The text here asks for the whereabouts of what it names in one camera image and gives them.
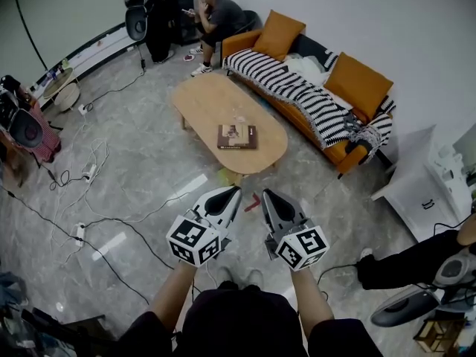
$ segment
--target black chair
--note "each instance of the black chair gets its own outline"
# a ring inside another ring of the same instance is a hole
[[[246,16],[246,25],[239,30],[237,30],[233,36],[236,36],[237,34],[249,32],[254,29],[254,26],[256,25],[258,21],[258,13],[254,12],[253,10],[244,10],[245,16]],[[220,44],[220,65],[223,63],[223,44]]]

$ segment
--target sofa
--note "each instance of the sofa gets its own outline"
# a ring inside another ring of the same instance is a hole
[[[253,30],[251,32],[238,34],[232,36],[222,43],[223,57],[226,58],[244,49],[253,48],[256,41],[260,38],[262,30]],[[316,56],[318,61],[323,65],[329,58],[329,51],[316,41],[310,39],[303,34],[299,34],[289,50],[289,53],[298,53],[302,57]],[[255,83],[247,80],[240,75],[236,78],[241,79],[247,86],[253,89],[256,93],[264,97],[280,114],[293,123],[324,155],[337,167],[340,173],[339,178],[343,174],[349,172],[354,166],[362,164],[367,160],[369,155],[369,148],[362,144],[351,144],[348,139],[339,141],[331,147],[323,148],[321,142],[317,139],[315,131],[312,129],[309,121],[304,114],[289,102],[278,99],[269,94],[268,91],[263,90]],[[353,109],[352,113],[357,118],[364,116],[357,109]]]

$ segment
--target wooden coffee table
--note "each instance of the wooden coffee table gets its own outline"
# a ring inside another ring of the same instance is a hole
[[[207,145],[223,167],[251,175],[274,165],[288,147],[284,128],[227,77],[210,73],[187,80],[173,92],[173,105]],[[219,149],[220,124],[256,126],[257,149]]]

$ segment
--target orange cushion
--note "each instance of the orange cushion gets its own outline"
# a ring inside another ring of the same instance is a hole
[[[292,43],[306,24],[271,10],[253,50],[283,61]]]
[[[356,107],[370,122],[393,82],[341,53],[324,87]]]

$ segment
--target striped blanket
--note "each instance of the striped blanket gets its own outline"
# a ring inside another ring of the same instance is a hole
[[[319,62],[329,71],[337,61],[338,54],[326,51],[324,57]],[[290,72],[282,62],[266,54],[245,49],[224,58],[223,68],[251,81],[271,96],[296,106],[309,121],[323,149],[351,139],[366,129],[352,112],[339,106],[325,88],[307,82],[300,75]],[[368,124],[374,129],[372,134],[376,137],[371,143],[373,148],[378,149],[387,144],[392,123],[388,114],[394,109],[394,101],[386,97],[374,120]]]

